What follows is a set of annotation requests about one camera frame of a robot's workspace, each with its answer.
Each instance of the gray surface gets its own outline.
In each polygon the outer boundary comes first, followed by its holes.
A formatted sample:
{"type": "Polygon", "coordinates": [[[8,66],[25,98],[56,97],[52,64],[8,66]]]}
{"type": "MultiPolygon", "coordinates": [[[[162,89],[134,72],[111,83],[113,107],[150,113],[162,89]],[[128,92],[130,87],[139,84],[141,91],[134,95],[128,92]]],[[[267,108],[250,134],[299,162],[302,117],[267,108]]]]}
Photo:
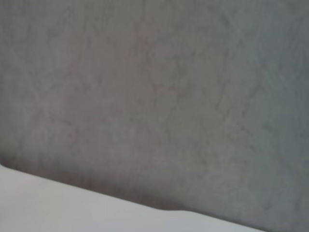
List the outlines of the gray surface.
{"type": "Polygon", "coordinates": [[[308,0],[0,0],[0,162],[309,230],[308,0]]]}

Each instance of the white surface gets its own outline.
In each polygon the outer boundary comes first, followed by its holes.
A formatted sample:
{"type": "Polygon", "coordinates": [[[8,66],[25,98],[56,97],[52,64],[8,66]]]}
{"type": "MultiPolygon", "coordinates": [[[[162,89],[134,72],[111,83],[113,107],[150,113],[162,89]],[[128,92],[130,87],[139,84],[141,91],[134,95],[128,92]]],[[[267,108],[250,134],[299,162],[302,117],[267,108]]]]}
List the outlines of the white surface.
{"type": "Polygon", "coordinates": [[[1,232],[257,232],[185,211],[162,211],[0,166],[1,232]]]}

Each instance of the gray wall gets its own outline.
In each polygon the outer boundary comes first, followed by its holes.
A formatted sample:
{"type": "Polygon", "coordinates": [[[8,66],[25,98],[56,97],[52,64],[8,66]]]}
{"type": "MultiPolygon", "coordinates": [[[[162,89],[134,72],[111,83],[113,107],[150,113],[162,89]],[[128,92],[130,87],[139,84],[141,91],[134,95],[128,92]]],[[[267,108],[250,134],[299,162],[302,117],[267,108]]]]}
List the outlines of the gray wall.
{"type": "Polygon", "coordinates": [[[0,162],[307,232],[308,12],[308,0],[0,0],[0,162]]]}

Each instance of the textured wall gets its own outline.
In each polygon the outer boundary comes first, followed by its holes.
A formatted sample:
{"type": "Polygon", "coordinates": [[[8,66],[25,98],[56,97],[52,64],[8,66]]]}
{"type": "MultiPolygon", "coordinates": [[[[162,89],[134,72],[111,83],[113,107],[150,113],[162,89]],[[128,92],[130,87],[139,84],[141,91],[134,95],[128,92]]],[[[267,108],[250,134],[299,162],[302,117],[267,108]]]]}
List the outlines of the textured wall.
{"type": "Polygon", "coordinates": [[[308,0],[0,0],[0,162],[307,232],[308,12],[308,0]]]}

